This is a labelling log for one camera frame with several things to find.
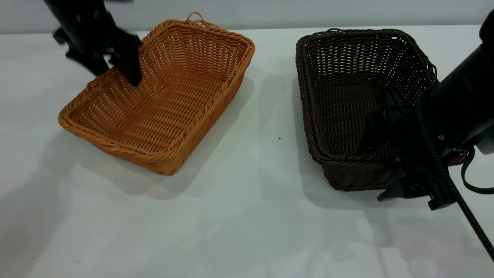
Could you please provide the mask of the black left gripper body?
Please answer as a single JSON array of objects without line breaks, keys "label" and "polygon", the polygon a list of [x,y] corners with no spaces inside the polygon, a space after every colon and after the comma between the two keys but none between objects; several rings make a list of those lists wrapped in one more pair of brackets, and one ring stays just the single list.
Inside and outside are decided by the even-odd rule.
[{"label": "black left gripper body", "polygon": [[54,33],[59,44],[87,54],[129,54],[134,36],[114,21],[103,0],[45,0],[60,24]]}]

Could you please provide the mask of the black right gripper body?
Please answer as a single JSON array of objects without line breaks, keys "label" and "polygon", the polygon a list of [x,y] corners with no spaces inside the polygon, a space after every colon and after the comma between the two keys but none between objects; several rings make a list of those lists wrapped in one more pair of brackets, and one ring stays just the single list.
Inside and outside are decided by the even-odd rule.
[{"label": "black right gripper body", "polygon": [[457,202],[439,171],[423,137],[414,106],[396,87],[384,89],[385,110],[390,111],[391,144],[406,176],[417,178],[429,193],[431,210]]}]

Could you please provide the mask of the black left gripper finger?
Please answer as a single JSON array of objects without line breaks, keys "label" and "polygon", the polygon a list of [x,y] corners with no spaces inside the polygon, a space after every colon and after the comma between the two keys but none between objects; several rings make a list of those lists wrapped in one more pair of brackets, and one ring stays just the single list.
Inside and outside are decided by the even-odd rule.
[{"label": "black left gripper finger", "polygon": [[82,65],[85,69],[94,74],[94,76],[100,76],[110,69],[104,57],[99,53],[94,56],[93,53],[81,53],[75,49],[69,49],[66,53],[66,57],[79,63],[79,65]]},{"label": "black left gripper finger", "polygon": [[127,78],[132,86],[142,80],[139,51],[142,47],[139,37],[129,33],[118,33],[112,41],[113,52],[110,63]]}]

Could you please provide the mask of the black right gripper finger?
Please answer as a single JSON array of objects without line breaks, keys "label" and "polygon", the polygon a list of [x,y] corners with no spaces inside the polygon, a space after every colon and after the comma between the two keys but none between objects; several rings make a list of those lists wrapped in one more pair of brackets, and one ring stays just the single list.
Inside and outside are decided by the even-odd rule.
[{"label": "black right gripper finger", "polygon": [[397,198],[414,199],[426,197],[429,193],[417,178],[405,176],[397,178],[395,183],[377,196],[379,202],[394,200]]},{"label": "black right gripper finger", "polygon": [[377,110],[367,114],[357,153],[370,154],[381,150],[388,153],[388,156],[395,155],[391,144],[391,123],[389,110]]}]

